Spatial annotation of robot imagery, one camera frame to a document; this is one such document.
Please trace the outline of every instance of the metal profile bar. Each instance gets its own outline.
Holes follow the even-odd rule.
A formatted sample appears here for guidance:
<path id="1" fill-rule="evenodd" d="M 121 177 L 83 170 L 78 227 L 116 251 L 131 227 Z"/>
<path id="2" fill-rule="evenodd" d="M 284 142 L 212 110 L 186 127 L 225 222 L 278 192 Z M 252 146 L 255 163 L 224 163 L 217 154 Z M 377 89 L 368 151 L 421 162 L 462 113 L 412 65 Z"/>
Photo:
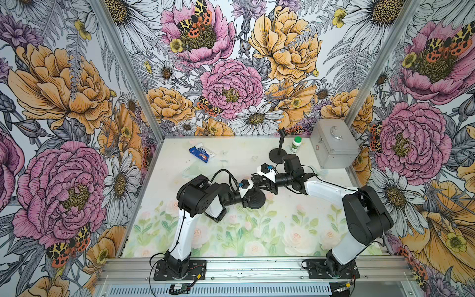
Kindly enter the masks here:
<path id="1" fill-rule="evenodd" d="M 381 66 L 384 65 L 384 63 L 386 63 L 386 61 L 389 59 L 390 54 L 396 47 L 401 35 L 406 32 L 408 24 L 414 17 L 419 4 L 420 0 L 408 0 L 406 3 L 404 3 L 404 6 L 399 13 L 399 17 L 394 23 L 388 38 L 386 38 L 386 41 L 381 45 L 381 51 L 376 57 L 373 65 L 371 65 L 371 69 L 363 81 L 363 84 L 356 95 L 355 101 L 345 117 L 345 124 L 348 127 L 352 126 L 352 123 L 363 106 L 366 97 L 368 97 L 370 94 L 374 82 L 378 79 L 378 76 L 381 73 Z"/>
<path id="2" fill-rule="evenodd" d="M 301 262 L 308 257 L 265 258 L 203 258 L 207 261 L 205 280 L 200 283 L 240 282 L 328 282 L 333 280 L 309 279 Z M 407 281 L 412 273 L 401 256 L 360 256 L 356 265 L 361 278 L 358 281 Z M 148 258 L 109 259 L 103 268 L 99 284 L 148 284 L 151 267 Z M 180 283 L 181 281 L 158 282 Z"/>
<path id="3" fill-rule="evenodd" d="M 122 38 L 115 28 L 114 21 L 112 20 L 107 6 L 103 0 L 90 1 L 90 4 L 94 13 L 96 14 L 97 21 L 99 22 L 101 29 L 107 38 L 107 42 L 110 44 L 111 50 L 114 52 L 117 61 L 120 63 L 122 70 L 125 73 L 125 76 L 129 80 L 133 92 L 139 100 L 140 106 L 142 107 L 142 110 L 149 121 L 149 125 L 153 134 L 157 140 L 162 143 L 164 139 L 163 132 L 155 120 L 155 115 L 153 114 L 150 104 L 145 97 L 142 84 L 132 66 L 132 62 L 130 61 L 127 50 L 125 49 L 124 44 L 121 42 Z"/>

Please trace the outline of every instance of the flower bud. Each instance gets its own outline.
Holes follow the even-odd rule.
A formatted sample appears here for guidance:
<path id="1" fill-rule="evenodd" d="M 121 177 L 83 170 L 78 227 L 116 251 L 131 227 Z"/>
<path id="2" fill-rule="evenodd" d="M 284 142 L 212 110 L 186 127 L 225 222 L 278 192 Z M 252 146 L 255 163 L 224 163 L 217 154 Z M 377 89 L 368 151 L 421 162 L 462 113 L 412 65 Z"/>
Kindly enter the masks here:
<path id="1" fill-rule="evenodd" d="M 471 95 L 470 98 L 465 100 L 458 109 L 458 120 L 463 122 L 468 119 L 469 116 L 475 115 L 475 95 Z"/>
<path id="2" fill-rule="evenodd" d="M 24 135 L 35 138 L 46 136 L 46 131 L 41 128 L 41 125 L 35 120 L 24 120 L 13 123 Z"/>
<path id="3" fill-rule="evenodd" d="M 15 111 L 15 103 L 7 95 L 0 92 L 0 111 L 4 113 L 12 113 Z"/>
<path id="4" fill-rule="evenodd" d="M 469 150 L 460 150 L 454 156 L 455 162 L 463 167 L 468 167 L 475 161 L 474 155 Z"/>

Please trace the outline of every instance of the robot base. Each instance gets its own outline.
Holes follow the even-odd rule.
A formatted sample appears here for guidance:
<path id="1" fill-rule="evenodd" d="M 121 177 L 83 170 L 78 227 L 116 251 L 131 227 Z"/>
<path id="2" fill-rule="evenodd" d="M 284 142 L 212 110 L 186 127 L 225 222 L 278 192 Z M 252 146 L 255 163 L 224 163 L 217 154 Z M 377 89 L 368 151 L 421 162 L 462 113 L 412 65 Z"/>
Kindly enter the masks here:
<path id="1" fill-rule="evenodd" d="M 190 271 L 180 280 L 204 280 L 206 272 L 206 260 L 190 260 Z M 153 280 L 177 280 L 173 277 L 173 273 L 167 269 L 167 263 L 161 260 L 157 263 L 157 268 L 153 275 Z"/>
<path id="2" fill-rule="evenodd" d="M 249 191 L 247 191 L 244 197 L 247 198 L 247 196 L 250 198 L 247 207 L 252 208 L 254 210 L 263 207 L 266 203 L 266 195 L 260 189 L 250 189 Z"/>
<path id="3" fill-rule="evenodd" d="M 302 262 L 303 267 L 307 268 L 308 277 L 310 279 L 330 279 L 331 277 L 326 272 L 325 261 L 327 259 L 306 259 Z M 348 265 L 340 271 L 340 277 L 343 279 L 347 278 L 360 278 L 360 273 L 358 267 L 356 267 L 356 262 L 351 261 Z"/>

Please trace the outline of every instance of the pink rose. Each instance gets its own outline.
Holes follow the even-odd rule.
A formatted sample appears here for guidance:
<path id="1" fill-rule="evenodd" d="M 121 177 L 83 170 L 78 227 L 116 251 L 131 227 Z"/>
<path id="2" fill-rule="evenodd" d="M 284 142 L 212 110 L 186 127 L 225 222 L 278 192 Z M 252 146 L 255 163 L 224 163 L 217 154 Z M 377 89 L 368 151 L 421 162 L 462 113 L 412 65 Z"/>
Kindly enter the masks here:
<path id="1" fill-rule="evenodd" d="M 375 155 L 378 167 L 404 175 L 411 185 L 430 181 L 450 156 L 452 142 L 445 130 L 437 108 L 426 102 L 397 103 L 382 124 L 382 152 Z"/>
<path id="2" fill-rule="evenodd" d="M 212 20 L 211 26 L 205 29 L 203 34 L 210 36 L 206 44 L 197 45 L 197 43 L 187 44 L 187 40 L 181 40 L 181 31 L 178 29 L 177 24 L 184 19 L 191 19 L 191 16 L 195 14 L 195 1 L 190 9 L 183 7 L 181 11 L 176 10 L 175 7 L 171 11 L 164 10 L 161 13 L 161 31 L 165 33 L 161 36 L 162 40 L 166 44 L 170 44 L 174 39 L 181 41 L 181 49 L 177 51 L 176 55 L 183 61 L 183 67 L 199 68 L 201 65 L 213 65 L 220 59 L 228 58 L 234 47 L 234 39 L 236 36 L 236 29 L 234 23 L 226 20 L 223 17 L 221 8 L 213 5 L 206 0 L 208 10 L 211 11 Z"/>
<path id="3" fill-rule="evenodd" d="M 261 76 L 237 60 L 219 61 L 211 72 L 203 73 L 200 80 L 202 95 L 212 106 L 223 110 L 223 118 L 233 119 L 236 113 L 262 101 Z"/>
<path id="4" fill-rule="evenodd" d="M 22 209 L 13 219 L 13 233 L 49 247 L 69 241 L 86 224 L 96 231 L 105 218 L 101 204 L 108 172 L 102 156 L 79 141 L 33 157 L 18 180 Z"/>
<path id="5" fill-rule="evenodd" d="M 25 156 L 10 135 L 0 130 L 0 211 L 15 191 L 15 176 L 25 164 Z"/>
<path id="6" fill-rule="evenodd" d="M 452 29 L 452 23 L 442 26 L 428 22 L 404 49 L 406 58 L 401 73 L 391 80 L 392 87 L 417 100 L 430 100 L 436 105 L 449 103 L 475 83 L 475 47 L 469 47 L 459 56 L 441 57 L 428 62 L 426 44 L 429 39 L 446 40 L 462 27 Z"/>

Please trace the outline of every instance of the floral tablecloth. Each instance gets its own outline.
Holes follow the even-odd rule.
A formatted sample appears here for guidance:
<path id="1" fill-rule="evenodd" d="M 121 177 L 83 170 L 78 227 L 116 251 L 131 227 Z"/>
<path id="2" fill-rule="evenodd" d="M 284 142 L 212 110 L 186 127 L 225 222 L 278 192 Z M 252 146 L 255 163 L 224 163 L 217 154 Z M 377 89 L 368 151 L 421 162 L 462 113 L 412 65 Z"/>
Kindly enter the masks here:
<path id="1" fill-rule="evenodd" d="M 284 149 L 290 151 L 292 139 Z M 188 152 L 195 144 L 217 154 L 206 164 Z M 297 155 L 325 179 L 350 185 L 344 169 L 321 170 L 310 139 L 304 138 Z M 249 178 L 263 163 L 270 163 L 268 152 L 278 144 L 276 138 L 197 138 L 166 139 L 140 205 L 123 257 L 150 257 L 165 252 L 178 225 L 176 193 L 199 174 L 211 177 L 220 168 L 230 170 L 238 181 Z M 221 173 L 217 182 L 227 182 Z M 193 257 L 320 256 L 335 246 L 347 232 L 342 209 L 285 188 L 279 194 L 266 193 L 265 205 L 258 209 L 241 205 L 228 207 L 224 219 L 215 223 L 201 216 L 192 243 Z M 363 254 L 382 254 L 377 244 Z"/>

